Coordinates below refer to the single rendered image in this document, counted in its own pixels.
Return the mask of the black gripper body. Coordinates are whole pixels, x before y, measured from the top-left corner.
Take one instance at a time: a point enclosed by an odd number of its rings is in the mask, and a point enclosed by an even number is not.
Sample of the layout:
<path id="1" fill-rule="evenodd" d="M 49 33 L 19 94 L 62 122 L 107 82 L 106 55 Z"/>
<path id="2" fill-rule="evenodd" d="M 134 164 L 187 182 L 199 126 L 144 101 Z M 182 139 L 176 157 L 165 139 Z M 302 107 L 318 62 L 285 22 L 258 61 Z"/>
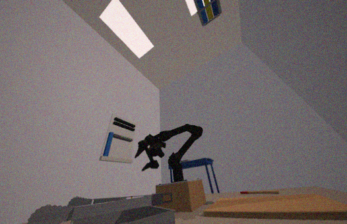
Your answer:
<path id="1" fill-rule="evenodd" d="M 154 163 L 155 166 L 156 166 L 155 168 L 151 168 L 151 169 L 157 169 L 157 168 L 159 168 L 159 164 L 158 164 L 157 160 L 153 160 L 153 157 L 155 157 L 154 149 L 151 149 L 153 146 L 156 146 L 156 144 L 153 144 L 153 145 L 151 145 L 151 146 L 148 148 L 149 144 L 148 144 L 147 140 L 141 140 L 140 142 L 138 142 L 138 145 L 139 145 L 139 146 L 140 146 L 140 145 L 143 145 L 143 144 L 146 146 L 145 152 L 146 152 L 146 154 L 147 154 L 147 156 L 148 156 L 148 158 L 149 158 L 149 160 L 150 160 L 149 163 Z"/>

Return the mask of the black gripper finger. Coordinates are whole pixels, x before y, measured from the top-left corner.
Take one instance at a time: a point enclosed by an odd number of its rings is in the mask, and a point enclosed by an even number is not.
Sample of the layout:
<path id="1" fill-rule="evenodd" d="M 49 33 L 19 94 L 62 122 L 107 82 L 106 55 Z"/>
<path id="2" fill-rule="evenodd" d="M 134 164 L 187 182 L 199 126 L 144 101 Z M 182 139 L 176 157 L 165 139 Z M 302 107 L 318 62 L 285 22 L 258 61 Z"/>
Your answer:
<path id="1" fill-rule="evenodd" d="M 143 145 L 140 145 L 138 146 L 138 150 L 137 150 L 137 153 L 135 155 L 135 158 L 137 158 L 144 150 L 146 150 L 146 146 L 143 144 Z"/>
<path id="2" fill-rule="evenodd" d="M 144 171 L 144 170 L 147 169 L 147 168 L 155 168 L 155 167 L 156 167 L 156 166 L 155 166 L 154 163 L 147 163 L 147 164 L 142 168 L 141 171 Z"/>

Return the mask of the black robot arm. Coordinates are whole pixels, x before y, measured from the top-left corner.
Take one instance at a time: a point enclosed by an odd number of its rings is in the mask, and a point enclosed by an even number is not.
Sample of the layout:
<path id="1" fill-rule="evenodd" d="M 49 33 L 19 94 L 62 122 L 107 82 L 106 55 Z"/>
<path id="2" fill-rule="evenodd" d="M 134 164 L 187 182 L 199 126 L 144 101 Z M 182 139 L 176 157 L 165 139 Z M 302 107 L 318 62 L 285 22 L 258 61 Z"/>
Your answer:
<path id="1" fill-rule="evenodd" d="M 192 134 L 190 138 L 186 141 L 186 143 L 184 143 L 177 153 L 172 153 L 172 155 L 169 156 L 168 165 L 173 169 L 173 182 L 185 181 L 183 178 L 182 166 L 179 162 L 181 161 L 181 158 L 185 152 L 191 147 L 193 142 L 202 136 L 203 128 L 200 126 L 186 124 L 173 130 L 162 131 L 155 136 L 149 134 L 147 137 L 145 137 L 145 140 L 147 140 L 149 146 L 156 144 L 156 146 L 151 148 L 154 149 L 156 154 L 155 157 L 158 156 L 162 158 L 165 156 L 161 149 L 166 148 L 166 143 L 164 142 L 169 140 L 172 136 L 186 131 Z"/>

